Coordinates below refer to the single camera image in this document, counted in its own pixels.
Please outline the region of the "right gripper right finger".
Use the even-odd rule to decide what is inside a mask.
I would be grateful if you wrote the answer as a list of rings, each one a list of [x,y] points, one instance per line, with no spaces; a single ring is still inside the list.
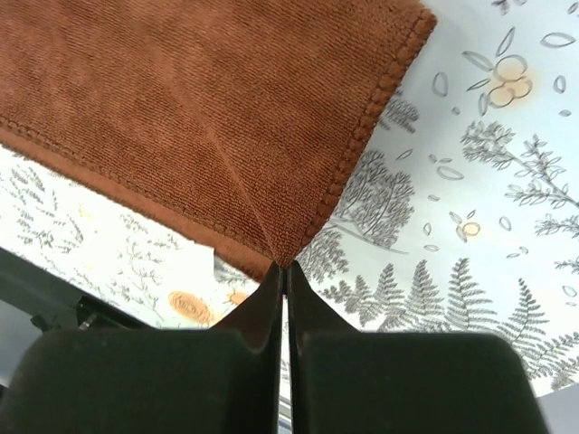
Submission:
[[[297,433],[547,432],[519,357],[470,333],[369,333],[286,270]]]

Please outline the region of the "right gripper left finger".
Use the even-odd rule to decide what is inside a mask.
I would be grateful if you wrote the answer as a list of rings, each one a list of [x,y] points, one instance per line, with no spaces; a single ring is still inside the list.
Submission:
[[[283,272],[205,330],[42,335],[1,402],[4,433],[273,433]]]

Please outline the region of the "brown towel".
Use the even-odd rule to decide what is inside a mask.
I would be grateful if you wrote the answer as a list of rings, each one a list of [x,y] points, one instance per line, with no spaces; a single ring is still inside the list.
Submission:
[[[418,1],[4,1],[1,141],[255,279],[337,206]]]

